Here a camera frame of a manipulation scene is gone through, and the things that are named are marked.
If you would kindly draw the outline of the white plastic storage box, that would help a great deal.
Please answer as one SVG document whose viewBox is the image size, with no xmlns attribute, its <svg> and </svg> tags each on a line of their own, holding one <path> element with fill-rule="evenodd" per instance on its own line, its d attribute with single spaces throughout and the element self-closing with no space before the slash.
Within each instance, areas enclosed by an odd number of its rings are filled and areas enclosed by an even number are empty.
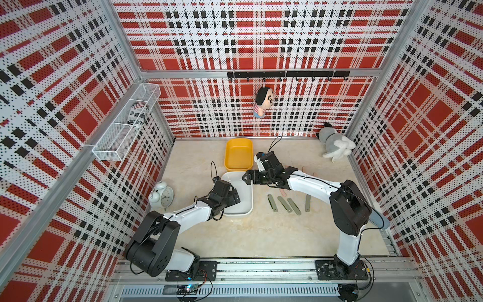
<svg viewBox="0 0 483 302">
<path fill-rule="evenodd" d="M 221 179 L 228 181 L 237 190 L 240 202 L 225 209 L 225 215 L 243 217 L 251 214 L 254 208 L 253 186 L 242 179 L 245 171 L 226 172 Z"/>
</svg>

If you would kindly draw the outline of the green folding knife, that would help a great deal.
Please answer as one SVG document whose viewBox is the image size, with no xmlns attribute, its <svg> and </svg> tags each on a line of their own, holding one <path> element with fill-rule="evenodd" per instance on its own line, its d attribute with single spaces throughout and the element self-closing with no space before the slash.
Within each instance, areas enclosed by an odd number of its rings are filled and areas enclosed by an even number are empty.
<svg viewBox="0 0 483 302">
<path fill-rule="evenodd" d="M 306 200 L 305 200 L 305 212 L 310 212 L 311 210 L 311 196 L 306 195 Z"/>
<path fill-rule="evenodd" d="M 269 201 L 269 204 L 270 204 L 270 207 L 271 207 L 272 211 L 274 213 L 277 213 L 278 212 L 278 208 L 277 208 L 277 205 L 276 205 L 276 202 L 275 202 L 275 199 L 274 199 L 273 195 L 268 194 L 267 195 L 267 198 L 268 198 L 268 201 Z"/>
<path fill-rule="evenodd" d="M 295 212 L 295 214 L 297 214 L 298 216 L 301 216 L 301 210 L 299 209 L 298 205 L 293 201 L 293 199 L 288 198 L 287 201 L 288 201 L 290 207 Z"/>
<path fill-rule="evenodd" d="M 277 199 L 288 213 L 293 212 L 291 206 L 288 204 L 288 202 L 282 196 L 278 196 Z"/>
</svg>

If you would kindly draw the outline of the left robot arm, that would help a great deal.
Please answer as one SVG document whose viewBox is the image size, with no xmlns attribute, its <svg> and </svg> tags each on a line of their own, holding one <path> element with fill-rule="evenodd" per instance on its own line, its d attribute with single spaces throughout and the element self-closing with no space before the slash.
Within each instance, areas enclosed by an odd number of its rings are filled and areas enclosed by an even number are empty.
<svg viewBox="0 0 483 302">
<path fill-rule="evenodd" d="M 240 203 L 236 188 L 215 177 L 211 191 L 196 197 L 194 203 L 173 213 L 151 211 L 125 248 L 123 256 L 139 273 L 156 277 L 163 271 L 177 271 L 194 278 L 198 275 L 200 256 L 183 248 L 176 249 L 177 238 L 184 231 L 210 220 L 220 220 L 226 208 Z"/>
</svg>

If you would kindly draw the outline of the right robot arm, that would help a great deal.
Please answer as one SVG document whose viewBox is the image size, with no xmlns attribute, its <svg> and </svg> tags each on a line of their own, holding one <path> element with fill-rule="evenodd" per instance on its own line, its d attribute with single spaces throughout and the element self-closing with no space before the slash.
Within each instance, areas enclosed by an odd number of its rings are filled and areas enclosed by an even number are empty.
<svg viewBox="0 0 483 302">
<path fill-rule="evenodd" d="M 256 169 L 242 176 L 247 185 L 267 185 L 304 193 L 327 203 L 334 224 L 340 231 L 338 249 L 333 259 L 337 275 L 348 278 L 360 264 L 360 241 L 367 224 L 375 230 L 385 230 L 389 220 L 373 209 L 356 183 L 350 180 L 332 182 L 310 176 L 295 167 L 284 167 L 273 152 L 254 157 Z"/>
</svg>

